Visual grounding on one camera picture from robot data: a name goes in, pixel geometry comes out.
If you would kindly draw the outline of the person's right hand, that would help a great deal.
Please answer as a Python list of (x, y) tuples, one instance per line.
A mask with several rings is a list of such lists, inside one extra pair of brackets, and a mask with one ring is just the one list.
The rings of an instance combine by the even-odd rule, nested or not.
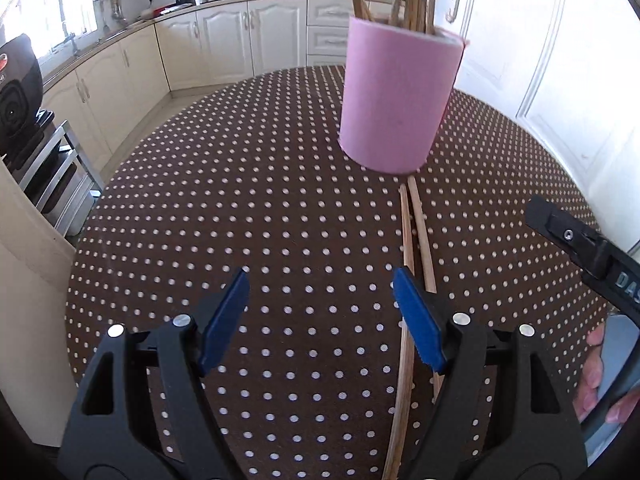
[[(573, 401), (574, 411), (579, 420), (583, 420), (598, 403), (598, 389), (600, 388), (604, 371), (601, 359), (604, 332), (605, 325), (601, 323), (587, 336), (590, 352), (582, 367), (582, 376), (580, 376)], [(605, 421), (608, 424), (624, 424), (634, 411), (639, 398), (639, 388), (634, 387), (608, 410)]]

